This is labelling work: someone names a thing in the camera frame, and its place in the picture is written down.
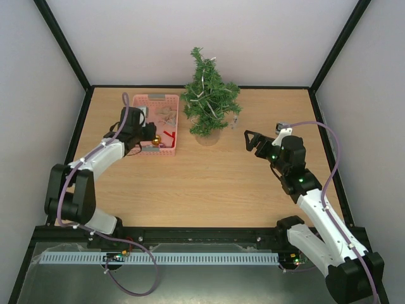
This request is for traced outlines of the pink perforated plastic basket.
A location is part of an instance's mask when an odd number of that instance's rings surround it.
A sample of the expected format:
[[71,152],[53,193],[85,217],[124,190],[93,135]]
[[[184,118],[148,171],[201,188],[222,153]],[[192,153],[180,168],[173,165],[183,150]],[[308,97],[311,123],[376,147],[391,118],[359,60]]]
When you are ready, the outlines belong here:
[[132,106],[146,114],[146,124],[154,123],[156,136],[153,140],[142,141],[142,148],[136,146],[128,156],[152,155],[175,156],[180,97],[176,94],[136,94]]

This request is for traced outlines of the round wooden tree base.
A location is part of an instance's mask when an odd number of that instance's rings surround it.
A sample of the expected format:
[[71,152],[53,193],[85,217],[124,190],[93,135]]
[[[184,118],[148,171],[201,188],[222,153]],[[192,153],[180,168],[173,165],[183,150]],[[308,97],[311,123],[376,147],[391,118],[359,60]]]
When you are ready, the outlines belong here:
[[202,146],[213,146],[215,145],[220,139],[220,133],[212,133],[209,136],[195,136],[196,141]]

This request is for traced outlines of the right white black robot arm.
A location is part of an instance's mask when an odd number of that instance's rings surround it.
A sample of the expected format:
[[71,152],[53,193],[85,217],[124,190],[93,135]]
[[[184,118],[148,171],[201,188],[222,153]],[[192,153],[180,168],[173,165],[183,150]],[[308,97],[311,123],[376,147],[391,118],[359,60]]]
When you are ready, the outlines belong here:
[[277,132],[276,138],[246,130],[246,149],[269,161],[284,192],[309,217],[315,231],[298,216],[277,222],[276,240],[283,248],[296,247],[323,274],[336,303],[352,303],[368,297],[378,301],[384,262],[370,252],[346,227],[327,200],[313,173],[306,167],[303,139],[291,128]]

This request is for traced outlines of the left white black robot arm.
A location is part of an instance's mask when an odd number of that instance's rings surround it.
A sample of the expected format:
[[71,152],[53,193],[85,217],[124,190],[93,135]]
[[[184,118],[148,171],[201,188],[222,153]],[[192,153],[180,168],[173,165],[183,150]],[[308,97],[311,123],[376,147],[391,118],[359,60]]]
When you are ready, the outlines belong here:
[[146,121],[147,116],[146,106],[122,108],[120,121],[109,128],[93,150],[67,165],[56,164],[50,172],[45,213],[54,220],[112,235],[118,218],[96,207],[95,182],[142,141],[155,138],[157,127]]

